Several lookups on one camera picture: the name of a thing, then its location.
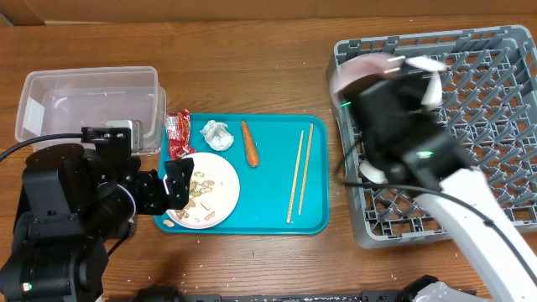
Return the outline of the white bowl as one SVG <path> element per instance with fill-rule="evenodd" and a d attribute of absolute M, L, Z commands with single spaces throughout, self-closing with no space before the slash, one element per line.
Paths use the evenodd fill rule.
<path fill-rule="evenodd" d="M 422 98 L 421 104 L 429 111 L 441 105 L 442 86 L 440 73 L 447 70 L 447 66 L 440 61 L 426 56 L 412 57 L 405 60 L 408 65 L 417 67 L 431 73 L 430 81 Z"/>

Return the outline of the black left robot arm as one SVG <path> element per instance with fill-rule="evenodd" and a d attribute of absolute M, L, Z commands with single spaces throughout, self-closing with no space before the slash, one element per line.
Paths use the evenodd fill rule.
<path fill-rule="evenodd" d="M 143 172 L 127 146 L 67 143 L 26 160 L 12 254 L 1 269 L 7 301 L 97 301 L 110 253 L 105 247 L 136 215 L 184 208 L 192 159 Z"/>

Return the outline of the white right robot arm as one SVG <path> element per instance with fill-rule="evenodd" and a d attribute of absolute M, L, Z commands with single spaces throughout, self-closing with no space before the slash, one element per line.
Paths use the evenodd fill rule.
<path fill-rule="evenodd" d="M 362 130 L 365 187 L 401 189 L 447 229 L 494 299 L 536 299 L 536 256 L 503 214 L 484 173 L 432 114 L 438 71 L 400 67 L 341 73 L 334 94 Z"/>

